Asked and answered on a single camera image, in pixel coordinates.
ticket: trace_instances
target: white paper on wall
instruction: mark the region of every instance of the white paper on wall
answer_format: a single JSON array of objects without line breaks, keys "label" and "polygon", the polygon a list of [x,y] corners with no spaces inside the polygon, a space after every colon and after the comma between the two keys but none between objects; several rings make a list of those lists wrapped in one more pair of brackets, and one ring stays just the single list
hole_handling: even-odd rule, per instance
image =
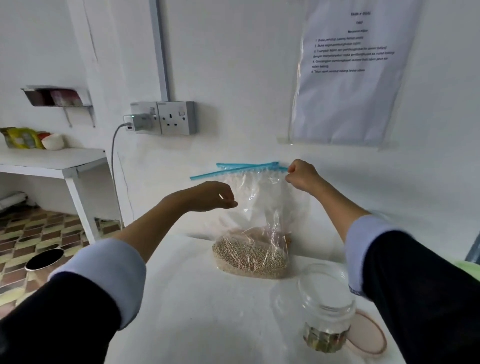
[{"label": "white paper on wall", "polygon": [[378,146],[422,0],[308,0],[290,139]]}]

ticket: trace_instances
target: glass jar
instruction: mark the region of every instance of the glass jar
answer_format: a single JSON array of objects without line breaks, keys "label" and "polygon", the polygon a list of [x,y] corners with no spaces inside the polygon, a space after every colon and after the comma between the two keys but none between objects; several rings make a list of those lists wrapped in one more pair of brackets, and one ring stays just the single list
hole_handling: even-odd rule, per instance
[{"label": "glass jar", "polygon": [[303,339],[316,351],[332,353],[347,340],[355,314],[345,272],[336,265],[311,264],[301,273],[297,288],[304,308]]}]

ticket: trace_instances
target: tiled floor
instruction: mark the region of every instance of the tiled floor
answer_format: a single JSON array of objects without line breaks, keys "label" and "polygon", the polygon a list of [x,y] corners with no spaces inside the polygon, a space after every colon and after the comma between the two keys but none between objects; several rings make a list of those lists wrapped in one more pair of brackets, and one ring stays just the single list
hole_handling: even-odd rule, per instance
[{"label": "tiled floor", "polygon": [[[120,229],[116,220],[96,219],[96,223],[103,237]],[[0,214],[0,318],[38,288],[24,268],[30,258],[58,247],[71,257],[87,245],[76,215],[28,206]]]}]

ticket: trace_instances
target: wall socket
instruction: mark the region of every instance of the wall socket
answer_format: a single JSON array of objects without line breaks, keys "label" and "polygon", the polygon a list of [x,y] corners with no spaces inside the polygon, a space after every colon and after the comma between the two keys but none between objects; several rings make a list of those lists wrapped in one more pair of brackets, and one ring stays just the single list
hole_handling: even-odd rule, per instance
[{"label": "wall socket", "polygon": [[197,132],[195,103],[193,101],[135,102],[132,114],[152,115],[153,128],[138,134],[191,135]]}]

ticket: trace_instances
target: person's left hand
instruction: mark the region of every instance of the person's left hand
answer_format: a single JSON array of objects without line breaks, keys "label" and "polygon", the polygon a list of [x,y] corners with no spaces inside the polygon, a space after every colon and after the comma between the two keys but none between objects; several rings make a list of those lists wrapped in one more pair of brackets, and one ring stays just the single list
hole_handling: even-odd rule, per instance
[{"label": "person's left hand", "polygon": [[169,197],[179,199],[188,211],[210,211],[215,208],[238,206],[230,186],[218,181],[203,182],[186,190],[177,191]]}]

